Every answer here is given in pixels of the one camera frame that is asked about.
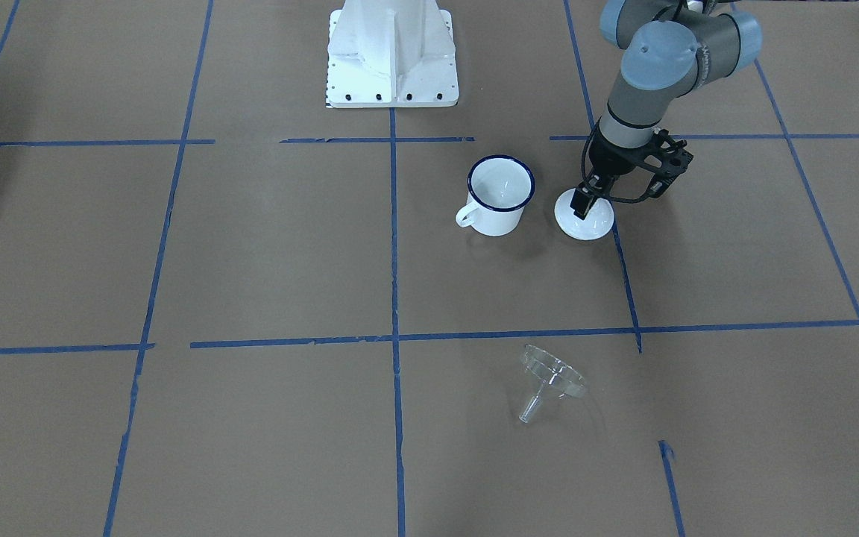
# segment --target black cable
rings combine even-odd
[[[596,123],[596,126],[592,127],[592,132],[589,133],[589,137],[585,139],[585,145],[582,146],[582,182],[585,183],[586,186],[589,184],[589,174],[585,173],[585,158],[589,154],[589,144],[592,143],[593,137],[596,136],[596,132],[599,130],[599,123]]]
[[[664,15],[670,9],[671,9],[671,6],[662,7],[661,10],[659,10],[658,13],[655,13],[655,16],[652,17],[652,21],[661,20],[661,15]]]
[[[671,20],[678,20],[678,15],[682,13],[682,7],[688,9],[687,0],[678,0],[678,7],[675,9],[675,14],[671,16]]]

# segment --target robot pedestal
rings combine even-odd
[[[347,0],[330,14],[327,105],[453,106],[453,17],[436,0]]]

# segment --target brown floor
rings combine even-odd
[[[601,4],[441,0],[460,103],[389,112],[324,108],[338,0],[0,0],[0,537],[859,536],[859,2],[743,3],[577,242]],[[528,426],[525,343],[590,383]]]

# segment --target light blue joint cap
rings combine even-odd
[[[640,90],[655,91],[678,83],[695,66],[698,40],[677,22],[651,21],[635,32],[621,57],[621,75]]]
[[[737,65],[734,70],[747,67],[761,53],[761,25],[754,15],[747,11],[731,11],[727,13],[737,25],[737,33],[740,34],[740,54],[737,56]]]
[[[618,16],[621,15],[623,7],[625,7],[625,0],[609,0],[599,20],[602,37],[616,47],[618,46]]]

